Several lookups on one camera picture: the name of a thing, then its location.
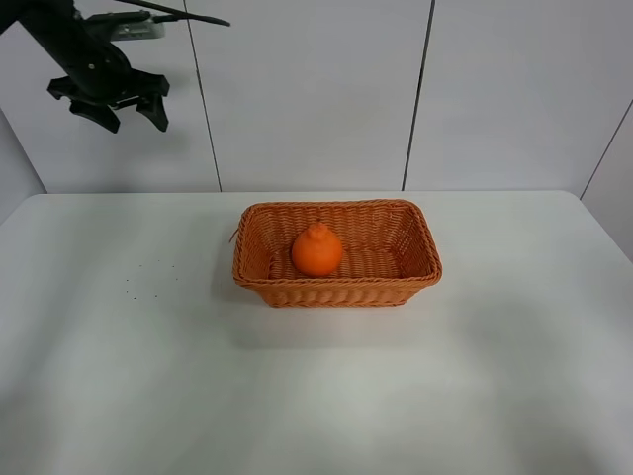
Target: orange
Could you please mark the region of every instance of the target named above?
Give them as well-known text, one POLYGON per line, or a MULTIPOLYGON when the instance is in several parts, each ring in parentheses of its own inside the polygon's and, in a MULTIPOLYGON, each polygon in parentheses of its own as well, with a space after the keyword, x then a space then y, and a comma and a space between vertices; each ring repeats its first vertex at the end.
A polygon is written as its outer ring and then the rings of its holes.
POLYGON ((293 244, 293 263, 309 277, 324 277, 334 272, 343 259, 343 245, 324 223, 314 223, 293 244))

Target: white table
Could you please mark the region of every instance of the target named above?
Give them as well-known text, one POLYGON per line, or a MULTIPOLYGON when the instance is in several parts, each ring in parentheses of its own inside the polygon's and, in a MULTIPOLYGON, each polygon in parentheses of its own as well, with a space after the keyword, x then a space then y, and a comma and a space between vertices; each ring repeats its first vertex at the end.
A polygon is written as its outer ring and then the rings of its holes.
POLYGON ((0 227, 0 473, 630 474, 633 265, 559 192, 48 195, 0 227), (236 287, 250 204, 405 197, 396 309, 236 287))

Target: robotic arm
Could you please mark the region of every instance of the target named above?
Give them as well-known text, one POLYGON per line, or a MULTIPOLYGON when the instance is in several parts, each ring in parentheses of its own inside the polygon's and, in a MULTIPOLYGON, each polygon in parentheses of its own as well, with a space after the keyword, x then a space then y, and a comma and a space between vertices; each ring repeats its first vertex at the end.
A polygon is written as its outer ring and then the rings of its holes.
POLYGON ((136 106, 162 132, 169 121, 162 98, 169 92, 163 75, 133 69, 112 41, 156 38, 163 23, 198 20, 215 25, 230 23, 213 17, 181 12, 144 0, 115 0, 161 11, 94 15, 83 19, 74 0, 0 0, 0 35, 14 22, 33 36, 66 72, 53 79, 48 92, 55 99, 70 99, 70 112, 112 133, 121 122, 114 111, 136 106))

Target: wicker basket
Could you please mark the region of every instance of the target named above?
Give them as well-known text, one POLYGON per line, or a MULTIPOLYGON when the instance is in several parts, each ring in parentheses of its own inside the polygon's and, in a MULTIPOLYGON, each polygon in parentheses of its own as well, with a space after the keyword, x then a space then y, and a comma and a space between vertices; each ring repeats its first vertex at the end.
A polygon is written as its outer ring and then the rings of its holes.
POLYGON ((239 223, 235 283, 272 307, 390 307, 436 284, 442 264, 422 212, 405 200, 262 203, 239 223), (343 242, 336 272, 313 279, 291 260, 295 238, 326 223, 343 242))

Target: cable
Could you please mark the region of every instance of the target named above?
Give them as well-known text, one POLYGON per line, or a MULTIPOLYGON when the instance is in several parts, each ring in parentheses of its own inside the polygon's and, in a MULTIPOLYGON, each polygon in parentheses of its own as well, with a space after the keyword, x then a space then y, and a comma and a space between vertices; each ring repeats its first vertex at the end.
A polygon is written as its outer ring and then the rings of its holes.
POLYGON ((135 5, 137 7, 151 8, 158 12, 167 13, 173 15, 174 19, 178 20, 197 20, 199 22, 212 23, 214 25, 222 25, 223 27, 230 27, 230 23, 220 18, 206 17, 204 15, 195 15, 193 13, 182 12, 171 7, 164 7, 162 5, 156 5, 155 3, 145 2, 144 0, 115 0, 119 3, 127 3, 128 5, 135 5))

